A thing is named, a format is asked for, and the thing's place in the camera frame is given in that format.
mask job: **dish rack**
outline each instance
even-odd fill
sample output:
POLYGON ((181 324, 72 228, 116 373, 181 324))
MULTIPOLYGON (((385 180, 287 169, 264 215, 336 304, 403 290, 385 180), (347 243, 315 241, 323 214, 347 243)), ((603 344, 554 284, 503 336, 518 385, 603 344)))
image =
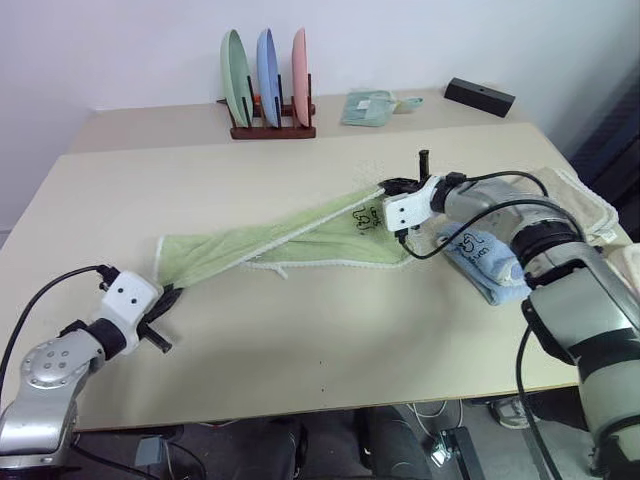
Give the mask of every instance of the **dish rack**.
MULTIPOLYGON (((307 74, 307 82, 308 82, 308 91, 309 95, 307 95, 307 105, 308 105, 308 115, 309 115, 309 126, 305 127, 298 121, 298 117, 296 115, 296 107, 294 105, 293 97, 291 97, 291 103, 284 103, 280 105, 280 101, 278 97, 274 97, 274 101, 276 102, 276 112, 278 114, 278 126, 272 127, 267 122, 267 119, 264 114, 264 108, 262 107, 263 99, 260 98, 260 101, 256 100, 256 96, 253 94, 253 85, 251 84, 251 76, 247 76, 247 82, 249 84, 249 92, 251 94, 251 99, 247 99, 246 97, 242 97, 242 106, 244 108, 244 114, 247 118, 248 127, 238 127, 236 125, 236 121, 231 114, 231 110, 229 109, 229 105, 227 104, 226 99, 218 100, 217 103, 223 104, 227 107, 227 112, 229 113, 229 118, 231 119, 231 124, 233 125, 229 130, 229 134, 231 138, 234 140, 285 140, 285 139, 301 139, 301 138, 315 138, 316 137, 316 127, 313 126, 311 121, 313 115, 316 113, 316 106, 311 103, 311 74, 307 74), (261 125, 255 126, 252 125, 252 119, 249 118, 249 108, 248 102, 253 102, 253 118, 260 118, 261 125), (283 126, 282 118, 283 117, 291 117, 293 125, 292 126, 283 126)), ((279 98, 284 98, 282 96, 282 80, 280 75, 278 74, 278 91, 280 93, 279 98)))

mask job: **black block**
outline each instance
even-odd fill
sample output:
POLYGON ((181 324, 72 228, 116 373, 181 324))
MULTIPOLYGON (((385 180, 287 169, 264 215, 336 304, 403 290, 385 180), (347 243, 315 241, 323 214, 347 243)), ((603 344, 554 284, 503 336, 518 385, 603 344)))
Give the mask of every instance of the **black block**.
POLYGON ((455 77, 449 82, 447 91, 444 93, 444 98, 492 113, 499 117, 507 115, 507 112, 516 99, 513 95, 455 77))

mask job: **pink plate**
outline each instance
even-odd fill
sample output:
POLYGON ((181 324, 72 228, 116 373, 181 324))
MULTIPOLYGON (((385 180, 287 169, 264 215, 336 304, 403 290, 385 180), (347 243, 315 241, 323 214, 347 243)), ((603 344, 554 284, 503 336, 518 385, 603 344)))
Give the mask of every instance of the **pink plate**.
POLYGON ((293 38, 293 51, 291 53, 293 65, 293 101, 296 106, 296 116, 302 125, 309 126, 309 83, 307 80, 307 41, 304 28, 296 32, 293 38))

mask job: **green towel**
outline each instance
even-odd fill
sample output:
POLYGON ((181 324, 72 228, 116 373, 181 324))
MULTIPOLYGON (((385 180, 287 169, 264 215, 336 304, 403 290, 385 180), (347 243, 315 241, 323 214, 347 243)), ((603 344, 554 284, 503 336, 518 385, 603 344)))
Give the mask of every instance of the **green towel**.
POLYGON ((393 267, 408 255, 384 226, 379 187, 333 200, 274 225, 160 240, 156 277, 184 288, 236 265, 274 269, 314 265, 393 267))

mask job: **green plate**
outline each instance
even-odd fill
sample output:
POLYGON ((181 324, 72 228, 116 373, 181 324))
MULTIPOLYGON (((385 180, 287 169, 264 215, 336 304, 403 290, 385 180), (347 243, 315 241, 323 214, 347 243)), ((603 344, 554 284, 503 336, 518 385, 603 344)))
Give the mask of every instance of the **green plate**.
POLYGON ((248 127, 253 118, 253 101, 249 90, 249 64, 240 35, 235 30, 228 31, 220 47, 220 70, 222 71, 222 86, 224 96, 231 110, 231 115, 238 127, 248 127), (242 97, 247 99, 249 119, 244 113, 242 97))

